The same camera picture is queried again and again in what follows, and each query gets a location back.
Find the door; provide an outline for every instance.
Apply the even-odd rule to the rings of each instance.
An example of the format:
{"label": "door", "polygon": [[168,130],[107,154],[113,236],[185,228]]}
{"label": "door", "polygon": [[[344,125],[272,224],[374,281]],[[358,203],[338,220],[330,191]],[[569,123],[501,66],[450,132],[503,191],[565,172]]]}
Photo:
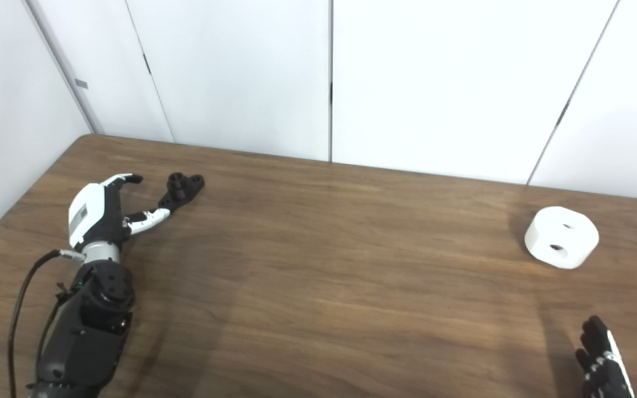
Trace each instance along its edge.
{"label": "door", "polygon": [[328,0],[129,0],[177,143],[328,160]]}
{"label": "door", "polygon": [[615,0],[335,0],[333,160],[525,184]]}
{"label": "door", "polygon": [[124,0],[30,0],[98,133],[172,141]]}
{"label": "door", "polygon": [[637,0],[617,6],[531,183],[637,197]]}

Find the black cable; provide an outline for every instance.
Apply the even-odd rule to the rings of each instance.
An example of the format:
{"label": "black cable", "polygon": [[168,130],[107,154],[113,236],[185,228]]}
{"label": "black cable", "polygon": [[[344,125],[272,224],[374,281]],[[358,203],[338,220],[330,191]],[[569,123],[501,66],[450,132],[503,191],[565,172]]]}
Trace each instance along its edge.
{"label": "black cable", "polygon": [[16,335],[16,323],[18,323],[18,315],[21,312],[21,304],[23,302],[23,296],[26,294],[26,289],[28,288],[28,284],[31,282],[33,278],[33,274],[36,273],[38,269],[40,269],[41,265],[45,264],[50,259],[55,259],[60,255],[60,250],[53,250],[43,255],[40,259],[38,259],[31,267],[31,270],[28,271],[26,277],[23,280],[23,284],[21,285],[21,290],[18,292],[18,298],[16,299],[16,304],[13,306],[13,317],[11,318],[11,325],[9,327],[9,335],[7,342],[7,365],[8,365],[8,373],[9,373],[9,390],[11,394],[11,398],[16,398],[16,378],[13,368],[13,340]]}
{"label": "black cable", "polygon": [[46,326],[43,327],[43,333],[41,333],[41,338],[38,340],[38,348],[36,349],[36,366],[33,368],[34,380],[36,369],[38,368],[38,363],[41,361],[41,355],[43,355],[43,344],[46,342],[46,336],[48,336],[48,329],[53,324],[53,320],[55,320],[55,316],[58,314],[58,309],[60,309],[61,302],[60,300],[55,302],[53,305],[53,309],[51,309],[50,315],[48,315],[48,320],[46,320]]}

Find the black 3d-printed part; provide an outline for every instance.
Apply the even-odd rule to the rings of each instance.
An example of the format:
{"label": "black 3d-printed part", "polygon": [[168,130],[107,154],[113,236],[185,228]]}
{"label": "black 3d-printed part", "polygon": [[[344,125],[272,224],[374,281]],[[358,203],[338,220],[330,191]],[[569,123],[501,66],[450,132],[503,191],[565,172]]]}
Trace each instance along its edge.
{"label": "black 3d-printed part", "polygon": [[159,207],[174,212],[179,207],[192,201],[204,186],[205,179],[200,174],[187,177],[183,173],[172,173],[166,182],[166,188],[169,192],[161,198]]}

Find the white robotic hand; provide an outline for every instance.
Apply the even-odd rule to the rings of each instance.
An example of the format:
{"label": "white robotic hand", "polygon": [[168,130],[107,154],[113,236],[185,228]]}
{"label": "white robotic hand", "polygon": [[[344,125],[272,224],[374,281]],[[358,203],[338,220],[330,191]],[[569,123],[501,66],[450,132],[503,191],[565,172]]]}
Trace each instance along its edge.
{"label": "white robotic hand", "polygon": [[583,398],[635,398],[614,336],[596,315],[582,325],[584,348],[576,357],[584,370]]}
{"label": "white robotic hand", "polygon": [[126,183],[139,184],[142,180],[142,176],[137,174],[114,174],[99,184],[85,186],[73,199],[68,211],[70,246],[80,253],[86,248],[88,251],[97,248],[101,255],[116,259],[116,255],[108,253],[108,250],[98,249],[107,244],[121,249],[130,236],[167,219],[176,209],[192,201],[205,185],[199,174],[187,177],[173,173],[166,182],[166,195],[157,208],[123,216],[119,190]]}

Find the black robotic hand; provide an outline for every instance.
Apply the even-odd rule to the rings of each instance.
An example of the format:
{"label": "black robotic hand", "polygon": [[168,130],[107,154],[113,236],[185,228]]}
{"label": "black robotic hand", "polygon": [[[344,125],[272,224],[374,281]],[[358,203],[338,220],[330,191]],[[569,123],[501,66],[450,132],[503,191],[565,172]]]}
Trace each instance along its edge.
{"label": "black robotic hand", "polygon": [[584,349],[576,351],[584,369],[583,398],[634,398],[633,389],[616,341],[596,315],[582,325]]}

